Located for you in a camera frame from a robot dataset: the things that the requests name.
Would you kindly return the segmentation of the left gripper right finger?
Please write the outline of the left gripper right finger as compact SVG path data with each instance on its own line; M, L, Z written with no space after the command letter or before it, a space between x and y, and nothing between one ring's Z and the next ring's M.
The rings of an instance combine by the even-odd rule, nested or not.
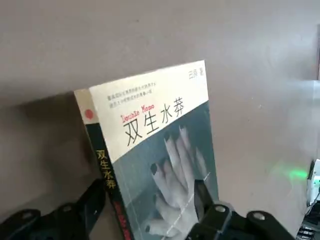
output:
M270 213L253 210L239 215L231 205L214 203L203 180L194 182L194 205L198 222L187 240L294 240Z

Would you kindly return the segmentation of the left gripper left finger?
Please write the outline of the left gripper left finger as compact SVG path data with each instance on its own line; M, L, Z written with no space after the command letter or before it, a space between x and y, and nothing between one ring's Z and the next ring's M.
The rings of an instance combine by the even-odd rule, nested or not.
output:
M0 223L2 240L88 240L106 203L104 181L96 179L75 202L52 212L26 208Z

